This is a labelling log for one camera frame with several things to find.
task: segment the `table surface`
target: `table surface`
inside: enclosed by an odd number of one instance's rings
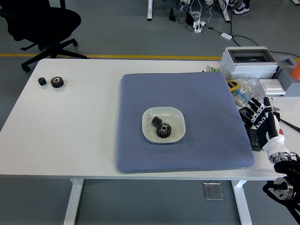
[[[36,66],[0,132],[0,176],[84,179],[273,180],[266,152],[255,165],[226,171],[121,173],[116,167],[120,80],[131,73],[206,71],[218,61],[44,59]],[[50,80],[63,78],[55,89]],[[47,85],[37,79],[45,77]],[[281,117],[300,126],[300,97],[277,97]],[[285,144],[300,154],[299,133],[282,124]]]

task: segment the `gray floor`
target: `gray floor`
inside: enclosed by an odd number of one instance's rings
[[[59,6],[58,0],[50,2]],[[147,0],[66,2],[67,8],[82,17],[80,27],[71,36],[79,45],[66,49],[92,58],[93,55],[95,58],[99,55],[221,57],[225,47],[236,46],[232,40],[207,28],[203,34],[189,32],[183,23],[184,15],[180,23],[170,21],[170,8],[175,9],[173,0],[155,0],[151,22],[146,19]],[[207,7],[200,2],[203,9]],[[230,24],[224,22],[222,15],[211,12],[209,26],[230,33]],[[270,51],[300,55],[299,12],[300,7],[290,0],[252,0],[248,13],[233,15],[232,32],[251,38]],[[208,10],[202,14],[203,20],[209,16]],[[39,53],[39,50],[20,51],[30,43],[14,41],[7,33],[4,19],[0,19],[0,40],[1,129],[31,74],[20,66],[27,57],[1,54]],[[255,46],[245,38],[236,37],[236,41],[243,46]],[[36,63],[30,66],[32,71],[35,66]],[[285,207],[265,195],[264,184],[265,181],[248,181],[244,185],[253,224],[296,224]],[[199,181],[87,180],[76,224],[141,224],[141,221],[143,224],[238,224],[230,184],[223,181],[222,187],[225,201],[209,203],[203,201]],[[0,224],[63,224],[70,190],[69,180],[0,178]]]

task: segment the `blue mat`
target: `blue mat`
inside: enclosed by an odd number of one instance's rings
[[[142,115],[152,107],[174,107],[186,133],[176,143],[158,144],[142,132]],[[246,130],[219,72],[128,74],[121,80],[117,138],[120,172],[227,170],[254,164]]]

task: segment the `table leg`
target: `table leg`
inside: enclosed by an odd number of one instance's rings
[[[246,180],[232,180],[232,187],[235,196],[236,205],[238,207],[240,223],[241,225],[252,225],[243,184],[245,184]]]
[[[70,179],[70,181],[73,183],[73,186],[70,194],[69,203],[67,205],[67,212],[65,216],[64,225],[75,224],[81,189],[83,187],[83,180],[84,179]]]
[[[147,20],[152,20],[152,3],[153,3],[153,0],[148,0]]]
[[[224,16],[225,22],[230,23],[229,14],[227,11],[227,4],[228,4],[228,0],[219,0],[219,5],[220,5],[221,9],[224,9],[223,16]]]

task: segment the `chair wheel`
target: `chair wheel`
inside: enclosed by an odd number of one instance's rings
[[[29,71],[30,71],[29,66],[24,66],[24,67],[22,67],[22,69],[23,69],[25,72],[29,72]]]

